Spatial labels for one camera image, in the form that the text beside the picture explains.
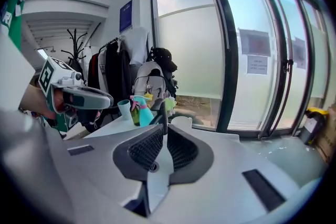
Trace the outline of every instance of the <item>person's hand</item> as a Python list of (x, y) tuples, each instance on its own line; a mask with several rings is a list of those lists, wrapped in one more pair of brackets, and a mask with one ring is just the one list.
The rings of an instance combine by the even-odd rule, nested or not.
[[(63, 99), (63, 92), (60, 89), (54, 90), (54, 104), (58, 111), (63, 111), (65, 105)], [(48, 108), (42, 113), (42, 115), (51, 120), (56, 119), (56, 113), (51, 112)]]

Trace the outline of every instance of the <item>backpack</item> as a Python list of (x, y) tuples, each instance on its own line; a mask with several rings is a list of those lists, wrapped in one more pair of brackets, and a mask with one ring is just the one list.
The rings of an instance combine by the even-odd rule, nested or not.
[(148, 104), (153, 105), (158, 98), (165, 98), (166, 82), (161, 67), (154, 61), (145, 62), (137, 73), (134, 82), (134, 95), (144, 96), (147, 92), (153, 95)]

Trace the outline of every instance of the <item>spray bottle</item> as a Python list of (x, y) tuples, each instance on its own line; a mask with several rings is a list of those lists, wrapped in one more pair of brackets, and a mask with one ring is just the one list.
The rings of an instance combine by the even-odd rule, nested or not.
[(140, 95), (132, 95), (131, 99), (133, 101), (132, 110), (134, 110), (136, 105), (140, 107), (139, 112), (140, 127), (148, 126), (152, 121), (152, 119), (154, 119), (151, 110), (148, 108), (146, 104), (146, 100), (149, 100), (149, 98)]

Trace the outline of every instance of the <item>paper sign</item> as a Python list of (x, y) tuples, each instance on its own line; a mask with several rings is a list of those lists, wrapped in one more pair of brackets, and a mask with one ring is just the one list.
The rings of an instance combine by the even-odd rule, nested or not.
[(317, 124), (317, 120), (315, 120), (314, 118), (307, 119), (304, 124), (305, 124), (304, 126), (308, 130), (308, 132), (312, 133), (316, 124)]
[(240, 29), (239, 34), (243, 54), (271, 56), (267, 32)]
[(129, 1), (120, 9), (119, 32), (123, 32), (132, 26), (132, 1)]
[(248, 55), (247, 73), (267, 75), (267, 57)]
[(295, 37), (292, 40), (293, 61), (296, 62), (297, 68), (306, 69), (306, 47), (305, 41)]

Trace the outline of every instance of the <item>hat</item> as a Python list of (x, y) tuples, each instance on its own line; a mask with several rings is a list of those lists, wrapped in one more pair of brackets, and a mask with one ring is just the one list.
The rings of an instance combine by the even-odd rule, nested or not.
[(177, 70), (177, 65), (172, 61), (172, 54), (167, 49), (152, 48), (151, 57), (162, 69), (171, 73)]

